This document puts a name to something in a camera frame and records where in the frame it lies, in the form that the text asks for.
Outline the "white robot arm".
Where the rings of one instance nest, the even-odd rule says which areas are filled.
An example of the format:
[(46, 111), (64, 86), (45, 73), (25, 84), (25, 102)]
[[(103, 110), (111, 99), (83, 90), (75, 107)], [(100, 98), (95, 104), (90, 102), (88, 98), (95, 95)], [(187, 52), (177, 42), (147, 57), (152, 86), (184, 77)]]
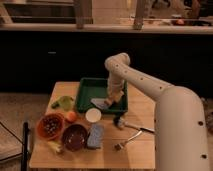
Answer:
[(126, 53), (104, 65), (111, 92), (127, 81), (155, 102), (155, 171), (211, 171), (204, 107), (194, 91), (131, 68)]

